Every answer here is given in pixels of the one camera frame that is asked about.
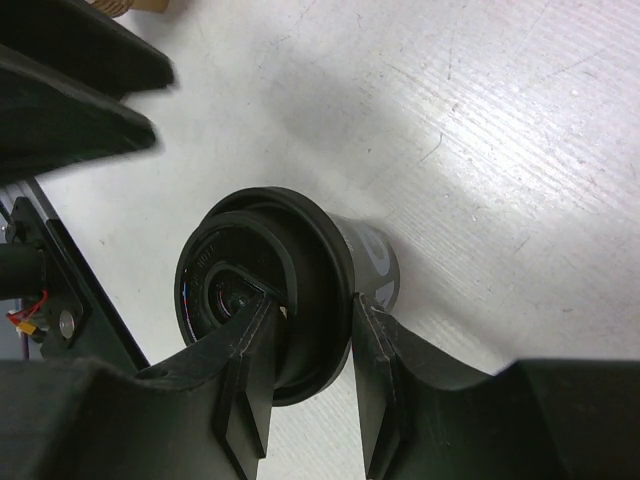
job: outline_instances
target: screw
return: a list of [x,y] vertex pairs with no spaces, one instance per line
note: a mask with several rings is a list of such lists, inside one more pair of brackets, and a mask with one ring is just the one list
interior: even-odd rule
[[76,328],[75,321],[73,320],[73,315],[68,310],[63,310],[60,314],[60,322],[58,324],[60,326],[60,333],[64,338],[69,340],[73,336],[73,331]]

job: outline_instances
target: white table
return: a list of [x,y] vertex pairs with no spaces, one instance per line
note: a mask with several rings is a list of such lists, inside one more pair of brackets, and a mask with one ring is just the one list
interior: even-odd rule
[[[161,147],[42,184],[151,361],[208,209],[299,190],[395,241],[395,313],[487,371],[640,357],[634,0],[171,0],[121,22],[178,84],[128,104]],[[259,478],[364,478],[353,369],[272,420]]]

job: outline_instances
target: red wire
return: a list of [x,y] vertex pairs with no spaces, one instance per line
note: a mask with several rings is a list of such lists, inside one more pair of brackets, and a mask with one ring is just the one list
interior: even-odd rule
[[20,322],[26,322],[38,310],[40,310],[40,307],[42,307],[44,302],[47,301],[47,298],[49,298],[49,292],[47,292],[46,290],[43,290],[42,291],[42,298],[40,300],[38,300],[37,303],[35,303],[34,305],[30,306],[29,308],[25,308],[23,310],[20,310],[19,312],[7,313],[7,318],[14,325],[18,325]]

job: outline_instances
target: black cylinder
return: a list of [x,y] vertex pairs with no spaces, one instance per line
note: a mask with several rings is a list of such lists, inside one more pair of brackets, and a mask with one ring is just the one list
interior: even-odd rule
[[43,257],[32,245],[0,244],[0,300],[40,295]]
[[289,405],[342,370],[354,293],[390,308],[398,287],[397,260],[381,232],[267,187],[229,195],[207,214],[183,249],[175,299],[187,343],[230,321],[256,292],[280,302],[274,404]]

